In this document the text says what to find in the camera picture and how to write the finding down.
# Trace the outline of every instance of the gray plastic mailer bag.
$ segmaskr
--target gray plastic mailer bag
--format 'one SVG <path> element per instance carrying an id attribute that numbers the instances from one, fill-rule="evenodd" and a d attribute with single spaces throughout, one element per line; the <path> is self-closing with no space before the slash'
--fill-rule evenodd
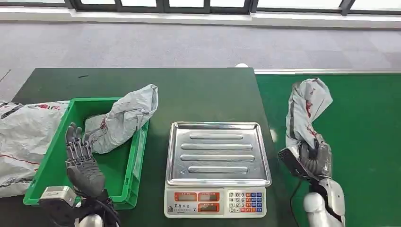
<path id="1" fill-rule="evenodd" d="M 151 118 L 157 106 L 157 86 L 149 84 L 119 99 L 107 114 L 88 118 L 85 136 L 93 151 L 105 154 L 125 143 Z"/>
<path id="2" fill-rule="evenodd" d="M 292 86 L 286 117 L 286 146 L 305 141 L 315 148 L 318 133 L 312 122 L 333 102 L 329 88 L 319 78 L 306 79 Z"/>

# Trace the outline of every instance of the stainless steel weighing platform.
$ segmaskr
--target stainless steel weighing platform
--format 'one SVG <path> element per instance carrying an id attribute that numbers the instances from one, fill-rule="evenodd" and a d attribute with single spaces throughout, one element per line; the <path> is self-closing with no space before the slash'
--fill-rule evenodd
<path id="1" fill-rule="evenodd" d="M 261 218 L 271 185 L 255 122 L 175 122 L 164 213 L 168 218 Z"/>

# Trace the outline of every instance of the black cable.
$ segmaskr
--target black cable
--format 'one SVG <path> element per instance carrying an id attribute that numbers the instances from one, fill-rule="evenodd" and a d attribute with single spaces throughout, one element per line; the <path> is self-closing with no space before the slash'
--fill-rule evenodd
<path id="1" fill-rule="evenodd" d="M 299 189 L 300 186 L 301 186 L 301 180 L 299 180 L 298 184 L 297 184 L 296 187 L 295 187 L 294 192 L 292 193 L 291 197 L 289 198 L 289 207 L 291 208 L 291 214 L 292 214 L 292 217 L 294 218 L 294 221 L 295 221 L 295 223 L 296 223 L 296 226 L 298 226 L 298 227 L 299 227 L 299 224 L 298 224 L 298 222 L 296 221 L 295 214 L 294 214 L 294 210 L 292 209 L 292 199 L 294 198 L 294 196 L 295 196 L 295 194 L 296 194 L 296 192 L 298 191 L 298 189 Z"/>
<path id="2" fill-rule="evenodd" d="M 99 200 L 95 200 L 95 201 L 96 201 L 97 203 L 99 203 L 100 206 L 102 206 L 107 212 L 109 212 L 109 213 L 113 216 L 113 218 L 115 219 L 115 221 L 117 222 L 117 224 L 118 224 L 119 227 L 122 227 L 121 221 L 120 221 L 120 219 L 118 218 L 118 216 L 117 216 L 117 214 L 115 213 L 114 210 L 112 210 L 109 206 L 107 206 L 106 204 L 102 203 L 102 202 L 99 201 Z"/>

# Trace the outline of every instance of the green plastic crate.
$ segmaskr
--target green plastic crate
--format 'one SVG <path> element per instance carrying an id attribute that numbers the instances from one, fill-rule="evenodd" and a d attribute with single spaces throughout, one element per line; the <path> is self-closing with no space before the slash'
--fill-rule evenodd
<path id="1" fill-rule="evenodd" d="M 48 186 L 67 185 L 71 187 L 65 165 L 67 160 L 65 131 L 71 122 L 75 122 L 77 126 L 85 129 L 85 120 L 88 117 L 109 112 L 113 103 L 118 99 L 74 98 L 71 100 L 25 194 L 25 205 L 38 205 L 39 198 Z M 147 132 L 148 122 L 135 132 L 131 139 L 113 151 L 103 155 L 94 154 L 100 170 L 105 175 L 105 187 L 118 210 L 132 209 L 137 203 Z"/>

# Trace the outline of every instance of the dark green table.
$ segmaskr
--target dark green table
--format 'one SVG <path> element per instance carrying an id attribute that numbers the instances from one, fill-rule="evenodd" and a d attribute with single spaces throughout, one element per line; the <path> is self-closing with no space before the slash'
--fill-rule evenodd
<path id="1" fill-rule="evenodd" d="M 401 226 L 401 73 L 346 71 L 264 71 L 256 80 L 269 126 L 285 147 L 286 114 L 292 84 L 319 77 L 329 87 L 333 103 L 314 122 L 314 129 L 331 145 L 333 177 L 344 190 L 347 226 Z M 280 165 L 286 189 L 297 179 Z M 300 226 L 307 183 L 294 199 Z"/>
<path id="2" fill-rule="evenodd" d="M 149 83 L 159 86 L 159 109 L 150 121 L 139 199 L 121 211 L 124 226 L 293 226 L 288 195 L 262 106 L 253 69 L 35 69 L 14 102 L 29 104 L 75 97 L 118 97 Z M 167 145 L 175 121 L 258 122 L 261 125 L 273 185 L 267 189 L 268 212 L 257 219 L 167 219 L 163 194 Z M 49 225 L 38 208 L 22 197 L 0 199 L 4 226 Z"/>

